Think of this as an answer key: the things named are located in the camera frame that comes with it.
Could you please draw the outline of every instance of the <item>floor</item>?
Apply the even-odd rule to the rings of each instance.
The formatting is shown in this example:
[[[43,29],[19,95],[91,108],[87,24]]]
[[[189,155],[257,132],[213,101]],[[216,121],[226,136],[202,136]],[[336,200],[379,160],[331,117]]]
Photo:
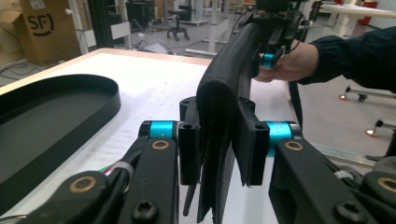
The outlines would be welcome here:
[[[230,35],[230,31],[239,16],[240,13],[230,10],[230,29],[226,36]],[[204,19],[210,21],[210,13],[205,14]],[[328,16],[319,15],[308,30],[305,42],[311,42],[321,37],[327,19]],[[168,39],[166,37],[168,26],[150,25],[143,33],[132,33],[133,47],[138,49],[146,45],[161,43],[177,55],[213,58],[204,54],[186,52],[186,49],[208,51],[208,43],[203,42],[202,38],[209,37],[209,22],[201,23],[199,26],[182,23],[181,26],[188,29],[190,40],[185,39],[183,35],[180,35],[179,41],[174,38]],[[374,29],[371,26],[358,25],[353,35],[361,35]],[[218,52],[221,47],[221,44],[217,44],[215,52]],[[116,48],[122,49],[124,46],[116,45]],[[0,67],[0,86],[47,68],[47,66],[37,66],[26,61]],[[396,113],[392,113],[396,108],[394,99],[369,97],[365,103],[360,103],[355,94],[351,95],[349,102],[341,102],[337,99],[338,95],[342,94],[348,85],[355,84],[350,80],[339,77],[326,84],[299,86],[304,108],[305,138],[315,146],[332,154],[331,156],[334,158],[339,158],[340,162],[364,160],[365,155],[384,155],[390,142],[392,130],[380,130],[380,137],[376,139],[364,135],[363,132],[366,128],[374,127],[377,119],[396,120],[394,115]],[[363,165],[367,168],[373,164],[368,161]]]

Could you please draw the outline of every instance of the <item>dark sleeve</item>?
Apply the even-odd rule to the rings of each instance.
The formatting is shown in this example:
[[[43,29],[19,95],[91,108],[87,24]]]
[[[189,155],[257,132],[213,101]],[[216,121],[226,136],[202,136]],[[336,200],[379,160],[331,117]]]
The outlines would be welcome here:
[[[344,75],[359,80],[396,81],[396,27],[343,39],[330,35],[310,43],[318,49],[318,67],[301,84],[325,82]]]

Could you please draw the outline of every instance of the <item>sfi logo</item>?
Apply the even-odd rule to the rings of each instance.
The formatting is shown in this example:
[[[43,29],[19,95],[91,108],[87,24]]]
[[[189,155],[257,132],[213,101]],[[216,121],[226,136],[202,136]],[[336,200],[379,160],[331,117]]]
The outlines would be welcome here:
[[[28,16],[27,20],[31,23],[31,29],[35,36],[50,35],[53,32],[53,19],[50,14]]]

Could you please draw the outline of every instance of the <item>white table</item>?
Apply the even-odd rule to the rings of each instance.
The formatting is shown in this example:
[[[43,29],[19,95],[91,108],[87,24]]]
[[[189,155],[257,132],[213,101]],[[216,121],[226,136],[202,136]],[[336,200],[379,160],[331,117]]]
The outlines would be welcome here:
[[[29,214],[70,175],[99,170],[120,159],[136,139],[142,121],[178,120],[178,103],[195,95],[209,63],[207,59],[99,49],[0,88],[2,94],[46,77],[93,74],[114,79],[119,84],[121,99],[120,112],[114,119],[3,217]],[[257,104],[260,120],[294,120],[284,82],[253,80],[250,98]],[[265,185],[251,189],[242,187],[239,171],[234,168],[223,223],[276,223],[267,193],[272,165],[273,159],[267,159]],[[180,188],[181,208],[186,191],[187,188]],[[197,202],[195,195],[190,216],[180,215],[180,224],[196,223]],[[212,223],[211,214],[203,223]]]
[[[381,10],[370,7],[358,7],[354,5],[323,5],[324,10],[332,13],[328,26],[340,36],[351,36],[358,20],[364,17],[396,18],[396,12]]]

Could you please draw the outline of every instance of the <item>oval black tray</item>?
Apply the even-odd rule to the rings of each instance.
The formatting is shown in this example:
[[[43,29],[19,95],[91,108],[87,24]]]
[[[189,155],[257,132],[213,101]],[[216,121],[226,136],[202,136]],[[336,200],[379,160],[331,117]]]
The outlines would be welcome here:
[[[0,95],[0,215],[120,110],[107,77],[51,77]]]

